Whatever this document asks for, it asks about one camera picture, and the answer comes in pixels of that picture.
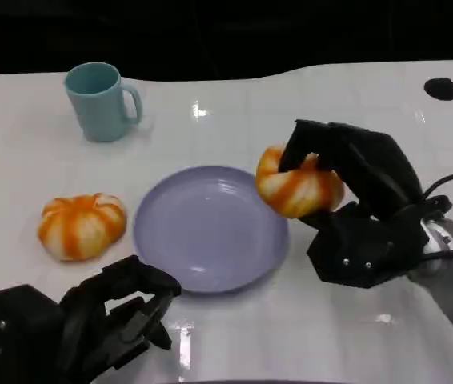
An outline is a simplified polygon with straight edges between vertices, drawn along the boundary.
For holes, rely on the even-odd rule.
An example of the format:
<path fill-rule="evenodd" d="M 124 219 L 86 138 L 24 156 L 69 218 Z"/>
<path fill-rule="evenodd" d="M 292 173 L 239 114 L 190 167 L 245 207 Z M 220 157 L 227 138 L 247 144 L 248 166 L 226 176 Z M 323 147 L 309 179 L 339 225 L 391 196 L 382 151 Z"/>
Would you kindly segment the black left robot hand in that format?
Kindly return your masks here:
<path fill-rule="evenodd" d="M 135 255 L 70 288 L 61 302 L 24 284 L 0 290 L 0 383 L 91 383 L 171 348 L 162 318 L 182 293 Z"/>

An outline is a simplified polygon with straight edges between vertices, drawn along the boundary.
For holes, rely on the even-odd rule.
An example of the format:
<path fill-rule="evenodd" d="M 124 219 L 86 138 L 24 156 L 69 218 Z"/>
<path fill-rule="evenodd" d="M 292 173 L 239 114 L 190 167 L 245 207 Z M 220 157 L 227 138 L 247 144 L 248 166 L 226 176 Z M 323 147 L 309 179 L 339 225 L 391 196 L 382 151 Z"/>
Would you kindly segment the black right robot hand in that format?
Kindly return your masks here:
<path fill-rule="evenodd" d="M 427 243 L 423 190 L 396 141 L 356 126 L 298 119 L 279 170 L 298 169 L 308 154 L 358 199 L 298 216 L 317 231 L 307 255 L 319 278 L 371 288 L 416 268 Z"/>

